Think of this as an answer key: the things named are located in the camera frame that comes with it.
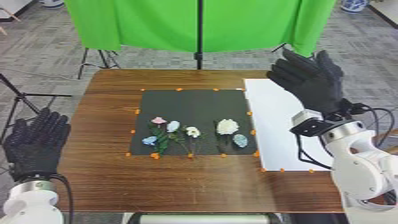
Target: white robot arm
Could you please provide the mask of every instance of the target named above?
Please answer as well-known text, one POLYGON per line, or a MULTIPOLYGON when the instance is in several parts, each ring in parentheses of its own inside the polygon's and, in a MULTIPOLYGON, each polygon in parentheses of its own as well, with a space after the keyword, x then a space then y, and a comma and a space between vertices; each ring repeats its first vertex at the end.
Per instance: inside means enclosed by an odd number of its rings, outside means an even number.
POLYGON ((324 122, 320 114, 306 110, 294 118, 292 132, 322 136, 335 156, 333 181, 350 223, 398 223, 398 205, 370 202, 391 190, 398 192, 398 156, 374 146, 375 132, 359 121, 336 122, 333 126, 324 122))
POLYGON ((4 204, 6 217, 0 224, 63 224, 63 213, 54 207, 57 201, 59 195, 50 181, 34 180, 16 185, 4 204))

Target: wooden table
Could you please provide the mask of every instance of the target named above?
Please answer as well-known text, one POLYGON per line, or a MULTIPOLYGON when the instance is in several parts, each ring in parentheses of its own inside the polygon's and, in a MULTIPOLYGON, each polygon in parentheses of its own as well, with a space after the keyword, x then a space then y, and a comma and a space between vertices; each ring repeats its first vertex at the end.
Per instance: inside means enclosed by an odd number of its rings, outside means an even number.
MULTIPOLYGON (((265 71, 104 70, 79 110, 61 161, 77 211, 343 212, 329 172, 260 172, 249 156, 127 157, 141 89, 244 88, 265 71)), ((61 208, 68 210, 66 194, 61 208)))

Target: pink flower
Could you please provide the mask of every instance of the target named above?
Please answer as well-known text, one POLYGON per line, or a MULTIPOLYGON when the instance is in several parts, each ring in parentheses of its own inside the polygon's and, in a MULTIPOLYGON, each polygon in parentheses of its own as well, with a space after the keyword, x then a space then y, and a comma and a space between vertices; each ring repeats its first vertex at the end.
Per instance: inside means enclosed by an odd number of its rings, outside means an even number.
POLYGON ((167 122, 162 117, 157 117, 151 121, 153 124, 164 124, 167 122))

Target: black glove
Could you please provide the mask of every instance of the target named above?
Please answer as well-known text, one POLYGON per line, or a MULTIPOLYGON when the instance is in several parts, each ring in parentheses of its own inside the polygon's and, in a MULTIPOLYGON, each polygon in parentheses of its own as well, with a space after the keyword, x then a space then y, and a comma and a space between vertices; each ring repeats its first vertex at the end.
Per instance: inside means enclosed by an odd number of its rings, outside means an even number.
POLYGON ((61 150, 72 131, 68 117, 45 108, 31 125, 18 119, 13 134, 6 138, 4 150, 16 181, 34 175, 57 174, 61 150))
POLYGON ((324 116, 342 110, 342 79, 343 70, 333 63, 327 52, 322 51, 315 60, 290 50, 272 65, 269 77, 303 101, 304 108, 322 112, 324 116))

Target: white flower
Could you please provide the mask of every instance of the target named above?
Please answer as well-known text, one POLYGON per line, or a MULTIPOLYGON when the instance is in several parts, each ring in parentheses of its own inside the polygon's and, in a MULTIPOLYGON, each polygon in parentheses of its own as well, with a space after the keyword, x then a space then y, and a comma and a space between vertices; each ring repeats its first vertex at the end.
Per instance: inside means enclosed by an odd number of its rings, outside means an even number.
POLYGON ((201 131, 196 127, 187 127, 187 135, 198 138, 201 136, 201 131))
POLYGON ((169 124, 167 124, 167 132, 175 132, 180 128, 180 122, 178 121, 173 121, 169 124))
POLYGON ((233 119, 223 119, 217 125, 217 132, 221 135, 231 135, 240 129, 239 123, 233 119))

